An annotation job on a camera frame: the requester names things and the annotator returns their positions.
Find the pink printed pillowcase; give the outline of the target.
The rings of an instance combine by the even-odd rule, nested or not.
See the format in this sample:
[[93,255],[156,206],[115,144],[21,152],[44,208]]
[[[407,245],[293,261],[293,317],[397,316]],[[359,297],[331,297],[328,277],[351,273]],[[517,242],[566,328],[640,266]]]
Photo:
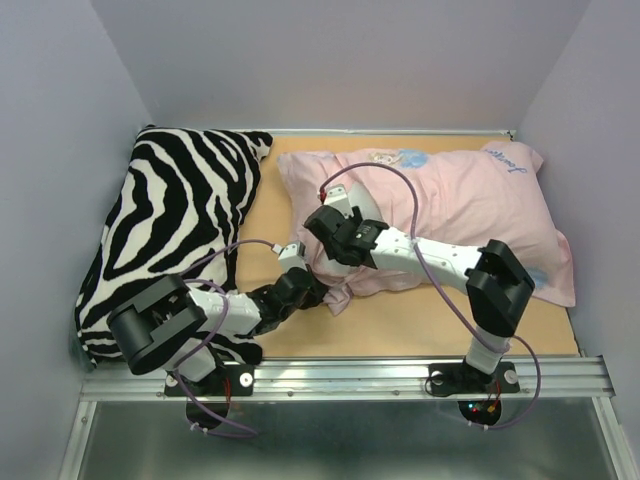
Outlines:
[[557,230],[538,182],[543,158],[520,142],[489,142],[479,150],[425,153],[414,149],[288,152],[277,160],[292,202],[292,240],[307,248],[313,271],[329,287],[324,298],[338,315],[353,297],[403,291],[422,283],[408,273],[349,268],[327,258],[304,228],[319,207],[324,181],[363,184],[387,224],[449,244],[509,245],[535,282],[535,297],[576,304],[570,246]]

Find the white pillow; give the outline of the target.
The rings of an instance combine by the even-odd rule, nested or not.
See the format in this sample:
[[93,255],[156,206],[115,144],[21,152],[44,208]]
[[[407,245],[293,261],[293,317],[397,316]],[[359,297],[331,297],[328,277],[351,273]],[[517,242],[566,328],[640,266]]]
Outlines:
[[383,221],[377,203],[363,184],[354,182],[349,187],[347,196],[351,207],[357,207],[364,220]]

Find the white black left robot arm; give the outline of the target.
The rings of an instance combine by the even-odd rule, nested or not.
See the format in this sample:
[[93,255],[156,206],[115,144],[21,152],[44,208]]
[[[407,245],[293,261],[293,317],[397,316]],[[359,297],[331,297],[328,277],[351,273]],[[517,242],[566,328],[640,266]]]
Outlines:
[[264,353],[256,338],[296,311],[320,305],[327,292],[301,267],[240,294],[203,291],[167,275],[116,308],[107,325],[133,374],[175,372],[210,394],[222,384],[226,359],[260,364]]

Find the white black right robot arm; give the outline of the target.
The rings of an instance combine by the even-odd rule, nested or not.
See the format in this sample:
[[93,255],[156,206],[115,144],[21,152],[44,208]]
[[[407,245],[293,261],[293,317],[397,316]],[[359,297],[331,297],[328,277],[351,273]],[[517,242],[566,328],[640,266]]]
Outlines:
[[466,294],[476,326],[460,366],[461,381],[482,390],[495,380],[535,289],[506,243],[492,239],[483,247],[446,244],[365,220],[358,208],[346,217],[326,205],[314,211],[304,227],[327,257],[341,265],[419,275],[437,290],[447,285]]

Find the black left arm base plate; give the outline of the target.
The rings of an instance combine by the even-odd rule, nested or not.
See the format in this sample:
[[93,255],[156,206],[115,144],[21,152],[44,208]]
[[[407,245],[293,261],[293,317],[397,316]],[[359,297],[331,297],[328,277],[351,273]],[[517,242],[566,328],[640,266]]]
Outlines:
[[247,364],[223,363],[201,380],[194,382],[183,375],[180,379],[195,397],[249,397],[253,394],[255,367]]

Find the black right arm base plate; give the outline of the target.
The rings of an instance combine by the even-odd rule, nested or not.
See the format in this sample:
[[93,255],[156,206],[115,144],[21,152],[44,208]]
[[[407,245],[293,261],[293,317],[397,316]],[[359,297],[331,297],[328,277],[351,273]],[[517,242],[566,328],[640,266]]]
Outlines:
[[496,370],[483,373],[465,361],[432,363],[428,366],[425,390],[435,397],[519,393],[519,378],[512,362],[502,361]]

